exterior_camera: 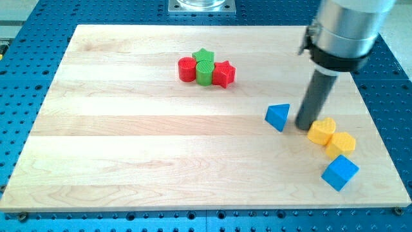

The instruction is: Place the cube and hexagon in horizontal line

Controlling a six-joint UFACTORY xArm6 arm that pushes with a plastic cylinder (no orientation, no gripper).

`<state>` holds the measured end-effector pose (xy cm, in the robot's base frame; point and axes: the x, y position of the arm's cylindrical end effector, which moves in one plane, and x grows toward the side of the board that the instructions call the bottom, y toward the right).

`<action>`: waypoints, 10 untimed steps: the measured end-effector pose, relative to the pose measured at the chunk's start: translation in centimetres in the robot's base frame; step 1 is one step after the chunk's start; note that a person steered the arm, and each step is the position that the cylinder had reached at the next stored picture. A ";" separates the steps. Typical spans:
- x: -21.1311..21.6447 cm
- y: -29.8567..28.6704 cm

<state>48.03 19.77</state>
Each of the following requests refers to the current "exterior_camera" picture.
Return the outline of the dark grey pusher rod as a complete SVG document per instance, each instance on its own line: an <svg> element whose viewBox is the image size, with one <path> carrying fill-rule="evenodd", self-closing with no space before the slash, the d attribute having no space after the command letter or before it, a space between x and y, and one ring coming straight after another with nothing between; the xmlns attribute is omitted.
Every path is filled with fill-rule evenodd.
<svg viewBox="0 0 412 232"><path fill-rule="evenodd" d="M308 131L317 120L336 79L336 75L314 71L295 119L298 129Z"/></svg>

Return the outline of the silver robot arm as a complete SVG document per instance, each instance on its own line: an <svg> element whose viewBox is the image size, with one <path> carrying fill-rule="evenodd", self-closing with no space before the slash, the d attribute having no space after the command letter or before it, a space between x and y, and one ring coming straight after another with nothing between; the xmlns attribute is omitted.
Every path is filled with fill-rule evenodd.
<svg viewBox="0 0 412 232"><path fill-rule="evenodd" d="M340 73L366 65L380 27L395 0L322 0L306 27L299 54L305 50L315 64L314 73L295 119L307 131L317 120Z"/></svg>

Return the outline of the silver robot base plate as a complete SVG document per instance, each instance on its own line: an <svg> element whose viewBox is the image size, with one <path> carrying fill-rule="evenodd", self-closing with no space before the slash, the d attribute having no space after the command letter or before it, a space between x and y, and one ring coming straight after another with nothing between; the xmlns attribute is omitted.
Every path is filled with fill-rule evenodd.
<svg viewBox="0 0 412 232"><path fill-rule="evenodd" d="M168 0L170 14L220 14L236 13L235 0Z"/></svg>

